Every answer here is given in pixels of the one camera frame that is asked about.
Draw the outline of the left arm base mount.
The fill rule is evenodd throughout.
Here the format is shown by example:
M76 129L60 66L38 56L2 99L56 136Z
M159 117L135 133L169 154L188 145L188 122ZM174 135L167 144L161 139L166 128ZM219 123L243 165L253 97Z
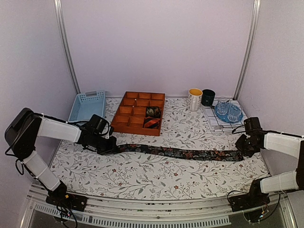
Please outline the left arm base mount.
M67 186L59 181L59 185L54 190L48 190L46 203L84 212L87 200L85 196L68 193Z

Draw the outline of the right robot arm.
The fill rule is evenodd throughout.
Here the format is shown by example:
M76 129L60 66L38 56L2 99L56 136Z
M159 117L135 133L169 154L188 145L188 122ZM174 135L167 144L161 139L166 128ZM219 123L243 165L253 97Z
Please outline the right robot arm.
M254 180L246 203L256 207L264 196L271 192L289 192L304 189L304 137L290 133L263 130L258 117L244 121L244 131L235 143L236 148L246 157L252 157L261 150L272 151L297 160L293 171L283 172L268 178Z

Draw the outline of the dark floral necktie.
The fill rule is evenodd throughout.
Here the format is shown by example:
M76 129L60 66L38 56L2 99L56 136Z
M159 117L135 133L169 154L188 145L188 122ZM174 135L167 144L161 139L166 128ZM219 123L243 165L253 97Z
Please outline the dark floral necktie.
M145 144L123 144L117 146L115 152L140 152L164 157L194 161L240 162L244 155L239 150L185 150L171 147L158 147Z

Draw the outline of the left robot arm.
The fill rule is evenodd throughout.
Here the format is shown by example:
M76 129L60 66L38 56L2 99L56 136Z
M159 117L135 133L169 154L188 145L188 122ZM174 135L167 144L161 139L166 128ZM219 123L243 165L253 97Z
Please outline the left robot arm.
M47 137L76 143L100 155L117 153L117 139L107 120L94 114L89 121L70 123L23 108L6 129L4 137L17 158L48 191L60 206L67 206L71 197L66 185L50 170L36 151L36 140Z

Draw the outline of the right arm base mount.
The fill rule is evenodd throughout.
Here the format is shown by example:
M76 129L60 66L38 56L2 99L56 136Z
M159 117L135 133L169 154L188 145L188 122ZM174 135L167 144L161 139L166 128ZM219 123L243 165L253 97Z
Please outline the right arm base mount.
M269 194L262 193L261 191L261 180L262 179L257 179L252 181L248 193L230 197L229 194L233 192L231 191L227 195L227 200L233 212L265 206L270 203Z

